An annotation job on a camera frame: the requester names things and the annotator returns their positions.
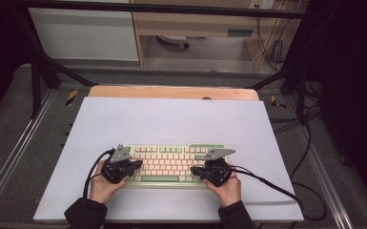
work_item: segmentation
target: power cord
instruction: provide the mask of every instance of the power cord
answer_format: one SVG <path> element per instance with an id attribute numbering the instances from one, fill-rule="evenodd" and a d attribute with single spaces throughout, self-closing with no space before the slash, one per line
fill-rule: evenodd
<path id="1" fill-rule="evenodd" d="M 308 133 L 308 142 L 307 142 L 307 146 L 306 146 L 306 149 L 301 157 L 301 159 L 299 160 L 298 164 L 296 165 L 296 167 L 294 168 L 294 170 L 291 172 L 290 174 L 290 180 L 293 180 L 293 177 L 294 175 L 296 174 L 297 170 L 299 169 L 300 165 L 302 164 L 302 162 L 304 161 L 305 157 L 308 155 L 308 152 L 309 152 L 309 149 L 311 147 L 311 141 L 312 141 L 312 135 L 311 135 L 311 129 L 310 129 L 310 126 L 309 126 L 309 120 L 312 120 L 313 118 L 315 118 L 316 116 L 319 116 L 321 115 L 321 110 L 318 109 L 318 110 L 315 110 L 313 111 L 313 109 L 316 109 L 316 108 L 319 108 L 319 106 L 316 104 L 312 107 L 310 107 L 307 112 L 306 112 L 306 115 L 305 115 L 305 126 L 306 126 L 306 129 L 307 129 L 307 133 Z M 285 131 L 285 130 L 288 130 L 294 126 L 296 126 L 297 124 L 299 124 L 299 121 L 297 118 L 270 118 L 270 121 L 272 124 L 274 123 L 279 123 L 279 122 L 289 122 L 290 124 L 280 128 L 280 129 L 277 129 L 275 130 L 275 134 L 277 133 L 280 133 L 282 131 Z M 307 216 L 304 214 L 304 212 L 302 211 L 302 215 L 304 218 L 308 219 L 308 220 L 313 220 L 313 221 L 320 221 L 320 220 L 323 220 L 325 219 L 326 215 L 327 215 L 327 208 L 326 208 L 326 205 L 324 203 L 324 200 L 323 198 L 320 196 L 320 194 L 315 191 L 314 189 L 312 189 L 311 187 L 308 187 L 307 185 L 305 184 L 302 184 L 302 183 L 298 183 L 298 182 L 292 182 L 293 185 L 296 185 L 296 186 L 299 186 L 299 187 L 302 187 L 304 189 L 307 189 L 309 190 L 310 192 L 312 192 L 315 196 L 317 196 L 322 204 L 322 209 L 323 209 L 323 212 L 322 212 L 322 215 L 319 216 L 319 217 L 311 217 L 311 216 Z M 293 222 L 293 224 L 290 226 L 290 228 L 294 228 L 296 225 L 296 222 Z"/>
<path id="2" fill-rule="evenodd" d="M 102 174 L 98 174 L 98 175 L 92 176 L 94 168 L 99 163 L 99 161 L 103 158 L 103 156 L 110 155 L 111 153 L 114 153 L 114 149 L 106 151 L 105 153 L 100 155 L 99 158 L 94 162 L 91 170 L 89 171 L 88 177 L 86 178 L 86 181 L 85 181 L 85 186 L 84 186 L 84 189 L 83 189 L 83 198 L 88 198 L 88 188 L 89 188 L 89 183 L 91 182 L 91 179 L 96 177 L 96 176 L 102 175 Z"/>
<path id="3" fill-rule="evenodd" d="M 292 198 L 293 200 L 295 200 L 298 203 L 299 208 L 301 209 L 301 212 L 303 212 L 304 206 L 302 204 L 302 201 L 301 201 L 301 199 L 299 199 L 294 194 L 292 194 L 292 193 L 290 193 L 290 192 L 288 192 L 288 191 L 286 191 L 286 190 L 284 190 L 284 189 L 276 186 L 275 184 L 273 184 L 272 182 L 270 182 L 269 180 L 267 180 L 267 179 L 265 179 L 263 177 L 256 176 L 254 173 L 252 173 L 251 171 L 249 171 L 249 170 L 247 170 L 247 169 L 245 169 L 245 168 L 243 168 L 241 166 L 231 165 L 230 168 L 231 168 L 231 171 L 233 171 L 233 172 L 237 172 L 237 173 L 240 173 L 240 174 L 244 174 L 244 175 L 247 175 L 247 176 L 256 178 L 256 179 L 260 180 L 261 182 L 263 182 L 264 184 L 266 184 L 267 186 L 269 186 L 269 187 L 277 190 L 278 192 L 280 192 L 280 193 L 282 193 L 282 194 L 284 194 L 284 195 Z"/>

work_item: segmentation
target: keycap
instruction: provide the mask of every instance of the keycap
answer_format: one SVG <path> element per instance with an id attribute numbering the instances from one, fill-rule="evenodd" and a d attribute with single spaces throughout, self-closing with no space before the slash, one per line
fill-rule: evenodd
<path id="1" fill-rule="evenodd" d="M 143 176 L 143 182 L 178 182 L 179 177 L 176 176 Z"/>

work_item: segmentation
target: metal bracket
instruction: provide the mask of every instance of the metal bracket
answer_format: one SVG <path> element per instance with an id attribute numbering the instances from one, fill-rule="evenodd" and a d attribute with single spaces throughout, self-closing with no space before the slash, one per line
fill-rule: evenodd
<path id="1" fill-rule="evenodd" d="M 119 144 L 117 146 L 117 149 L 115 149 L 114 153 L 112 154 L 112 157 L 110 158 L 110 163 L 130 159 L 130 157 L 130 153 L 124 148 L 122 144 Z"/>
<path id="2" fill-rule="evenodd" d="M 232 149 L 211 149 L 203 157 L 203 160 L 215 160 L 233 153 L 235 153 L 235 150 Z"/>

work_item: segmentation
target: keyboard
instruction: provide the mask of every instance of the keyboard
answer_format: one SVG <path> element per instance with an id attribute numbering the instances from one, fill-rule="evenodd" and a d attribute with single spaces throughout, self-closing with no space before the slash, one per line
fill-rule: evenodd
<path id="1" fill-rule="evenodd" d="M 222 149 L 223 144 L 181 145 L 124 145 L 132 161 L 142 160 L 126 188 L 188 188 L 204 189 L 198 176 L 193 176 L 192 166 L 204 166 L 203 156 L 210 149 Z"/>

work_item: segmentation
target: white table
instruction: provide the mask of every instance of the white table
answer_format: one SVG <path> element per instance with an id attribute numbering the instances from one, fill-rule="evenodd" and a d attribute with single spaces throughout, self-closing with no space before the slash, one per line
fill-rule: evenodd
<path id="1" fill-rule="evenodd" d="M 220 142 L 243 166 L 293 193 L 264 104 L 250 100 L 86 97 L 34 219 L 64 222 L 82 196 L 97 157 L 123 144 Z M 260 181 L 238 175 L 254 221 L 301 221 L 298 205 Z M 108 203 L 107 222 L 216 222 L 216 196 L 208 190 L 122 189 Z"/>

